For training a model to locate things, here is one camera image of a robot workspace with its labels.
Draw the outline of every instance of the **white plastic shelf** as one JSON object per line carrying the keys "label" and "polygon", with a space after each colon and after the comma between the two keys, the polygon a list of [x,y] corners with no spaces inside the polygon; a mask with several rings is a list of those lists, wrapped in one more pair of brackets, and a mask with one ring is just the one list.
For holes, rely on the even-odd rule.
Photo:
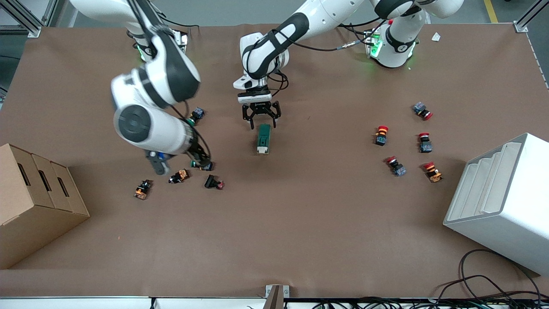
{"label": "white plastic shelf", "polygon": [[467,162],[444,225],[549,276],[545,158],[549,143],[525,133]]}

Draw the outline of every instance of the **cardboard box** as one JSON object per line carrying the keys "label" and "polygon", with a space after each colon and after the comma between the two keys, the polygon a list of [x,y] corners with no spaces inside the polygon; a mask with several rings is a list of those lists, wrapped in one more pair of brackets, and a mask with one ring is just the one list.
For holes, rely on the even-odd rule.
{"label": "cardboard box", "polygon": [[0,147],[0,269],[87,218],[67,168],[9,144]]}

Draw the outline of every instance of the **table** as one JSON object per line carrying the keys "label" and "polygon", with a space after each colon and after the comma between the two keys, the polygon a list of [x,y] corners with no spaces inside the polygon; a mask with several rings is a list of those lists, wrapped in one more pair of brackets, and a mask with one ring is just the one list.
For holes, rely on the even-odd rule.
{"label": "table", "polygon": [[[276,97],[282,117],[270,154],[258,156],[232,82],[242,73],[239,38],[271,27],[191,32],[187,53],[203,83],[190,104],[207,111],[197,129],[223,191],[203,188],[208,173],[197,170],[168,184],[115,133],[110,80],[139,65],[125,29],[44,28],[28,40],[0,112],[0,144],[69,166],[91,218],[1,271],[0,295],[255,296],[283,283],[294,297],[420,297],[457,279],[461,256],[480,247],[442,225],[465,162],[526,131],[549,139],[549,93],[526,35],[511,24],[426,25],[398,69],[372,63],[363,46],[292,47],[290,86]],[[304,43],[351,40],[335,30]],[[411,111],[418,101],[429,121]],[[389,127],[384,147],[373,144],[379,125]],[[423,131],[431,154],[418,152]],[[390,156],[405,176],[391,174]],[[429,161],[444,181],[428,181],[420,166]],[[189,159],[170,164],[188,168]],[[154,182],[146,201],[132,196],[143,179]],[[466,273],[532,289],[492,256],[472,256]],[[536,282],[548,291],[549,278]]]}

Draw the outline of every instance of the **yellow floor line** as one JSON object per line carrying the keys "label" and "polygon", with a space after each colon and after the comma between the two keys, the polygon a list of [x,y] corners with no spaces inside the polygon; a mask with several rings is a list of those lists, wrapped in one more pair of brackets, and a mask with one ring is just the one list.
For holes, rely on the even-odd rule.
{"label": "yellow floor line", "polygon": [[484,5],[486,6],[486,10],[488,11],[488,16],[490,17],[491,23],[497,23],[497,17],[496,12],[494,11],[494,6],[492,5],[491,0],[484,0]]}

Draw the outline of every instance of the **white paper scrap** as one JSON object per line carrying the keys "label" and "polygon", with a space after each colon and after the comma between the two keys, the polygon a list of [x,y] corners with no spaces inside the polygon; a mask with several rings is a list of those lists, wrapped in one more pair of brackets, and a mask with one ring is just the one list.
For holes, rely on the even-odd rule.
{"label": "white paper scrap", "polygon": [[438,42],[440,41],[440,34],[438,32],[435,32],[433,37],[431,38],[432,41]]}

